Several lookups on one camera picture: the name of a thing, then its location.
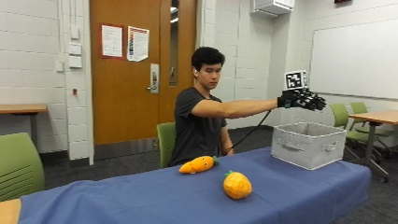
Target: whiteboard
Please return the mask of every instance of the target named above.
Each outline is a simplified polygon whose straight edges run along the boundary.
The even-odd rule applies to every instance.
[[[313,34],[310,90],[398,99],[398,20]]]

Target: green chair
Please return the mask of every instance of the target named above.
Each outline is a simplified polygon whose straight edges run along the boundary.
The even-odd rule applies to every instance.
[[[0,136],[0,202],[44,190],[46,175],[27,133]]]
[[[350,103],[350,107],[352,107],[352,111],[354,114],[365,114],[369,112],[364,102],[353,102],[353,103]],[[353,130],[357,123],[362,123],[362,127],[356,128],[356,131],[360,133],[369,133],[370,127],[365,127],[366,122],[368,122],[366,120],[356,119],[352,122],[350,131]],[[392,136],[394,136],[394,131],[389,131],[385,129],[376,129],[374,135],[380,136],[380,137],[392,137]],[[385,149],[389,151],[389,154],[386,155],[386,157],[389,157],[393,153],[393,150],[388,147],[388,145],[380,138],[378,138],[378,142],[382,144]]]
[[[334,115],[334,127],[346,129],[348,128],[348,124],[349,124],[349,110],[346,108],[346,106],[344,104],[332,104],[332,111],[333,111],[333,115]],[[360,133],[357,131],[348,131],[348,136],[346,136],[346,140],[348,142],[353,142],[357,146],[360,146],[365,151],[366,148],[364,147],[364,145],[368,144],[369,142],[369,135],[366,133]],[[356,153],[350,150],[350,148],[346,146],[346,150],[350,152],[350,154],[358,158],[358,156],[356,155]],[[376,159],[374,155],[373,158],[377,162],[380,162],[381,160],[381,154],[374,151],[374,154],[377,154],[378,159]]]
[[[176,143],[176,123],[168,122],[157,125],[159,140],[160,140],[160,155],[161,155],[161,168],[168,167],[172,159],[172,153]]]

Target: man's hair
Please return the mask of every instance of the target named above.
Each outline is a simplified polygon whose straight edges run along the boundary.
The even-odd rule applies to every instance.
[[[224,54],[217,49],[213,49],[211,47],[200,47],[192,55],[192,66],[197,70],[200,70],[204,64],[213,65],[217,63],[221,63],[221,65],[224,65]]]

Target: black cable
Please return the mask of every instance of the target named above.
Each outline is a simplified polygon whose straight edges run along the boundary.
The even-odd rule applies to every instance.
[[[272,113],[273,110],[269,110],[269,112],[266,113],[266,115],[264,116],[261,122],[257,124],[257,126],[247,133],[247,135],[237,141],[237,143],[235,143],[229,148],[227,148],[227,152],[225,155],[228,155],[228,153],[231,152],[231,150],[245,140],[245,138],[257,130],[257,128],[260,127],[260,125],[262,124],[264,120],[269,117],[269,114]]]

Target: black robotic glove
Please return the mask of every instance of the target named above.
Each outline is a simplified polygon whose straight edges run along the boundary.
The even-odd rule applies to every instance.
[[[309,110],[322,110],[326,106],[326,101],[309,89],[284,91],[277,97],[277,107],[301,107]]]

